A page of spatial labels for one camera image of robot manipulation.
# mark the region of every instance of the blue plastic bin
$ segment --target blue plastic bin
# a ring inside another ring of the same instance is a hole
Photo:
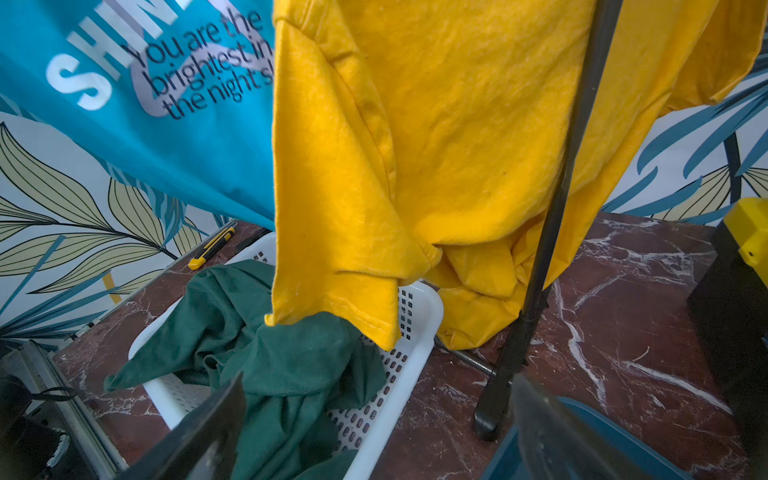
[[[558,397],[558,400],[614,448],[634,461],[648,475],[662,480],[692,479],[690,475],[672,465],[669,460],[656,453],[651,447],[591,407],[565,397]],[[520,454],[518,427],[516,425],[512,426],[498,447],[491,463],[483,472],[481,480],[531,480],[531,474]]]

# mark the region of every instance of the plastic basket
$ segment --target plastic basket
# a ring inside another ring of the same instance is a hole
[[[275,233],[268,233],[227,263],[253,258],[274,265],[275,240]],[[160,328],[178,303],[179,300],[168,307],[136,337],[128,352],[129,359]],[[395,349],[381,351],[386,384],[362,409],[336,409],[326,413],[339,431],[336,451],[359,450],[344,477],[346,480],[370,476],[435,345],[434,337],[442,321],[442,313],[440,296],[428,285],[417,282],[400,287],[398,317],[402,337]],[[361,337],[361,341],[372,344],[366,337]],[[144,389],[169,429],[178,425],[210,394],[208,387],[185,385],[175,375],[146,382]]]

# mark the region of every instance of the leaf patterned wallpaper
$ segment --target leaf patterned wallpaper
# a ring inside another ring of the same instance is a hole
[[[0,350],[56,350],[229,218],[83,151],[0,95]]]
[[[603,210],[714,225],[740,198],[768,196],[766,107],[768,35],[725,101],[657,120]]]

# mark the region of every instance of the red marble floor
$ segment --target red marble floor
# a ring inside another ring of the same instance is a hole
[[[217,263],[257,231],[247,229]],[[694,478],[746,478],[736,424],[685,309],[714,259],[711,230],[601,214],[552,289],[527,372],[555,395],[604,413]],[[125,363],[135,336],[183,294],[192,273],[178,265],[55,357],[129,464],[167,429],[141,387],[104,393],[101,386]],[[504,335],[475,352],[495,361]],[[479,478],[498,447],[472,434],[485,380],[433,350],[371,478]]]

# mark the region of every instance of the metal pole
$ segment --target metal pole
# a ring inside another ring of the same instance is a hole
[[[587,130],[594,99],[598,95],[598,87],[620,11],[621,0],[598,0],[595,6],[587,51],[584,56],[584,67],[576,90],[571,123],[568,125],[568,133],[565,138],[564,161],[558,176],[557,190],[554,192],[547,211],[541,238],[536,249],[536,257],[528,290],[525,294],[521,318],[513,323],[515,328],[507,338],[507,343],[502,347],[498,365],[488,379],[488,384],[483,389],[478,405],[475,407],[475,434],[482,439],[492,440],[498,433],[498,424],[508,407],[509,382],[522,367],[528,345],[533,337],[538,319],[541,317],[541,311],[544,309],[546,296],[542,290],[554,247],[558,242],[576,157]]]

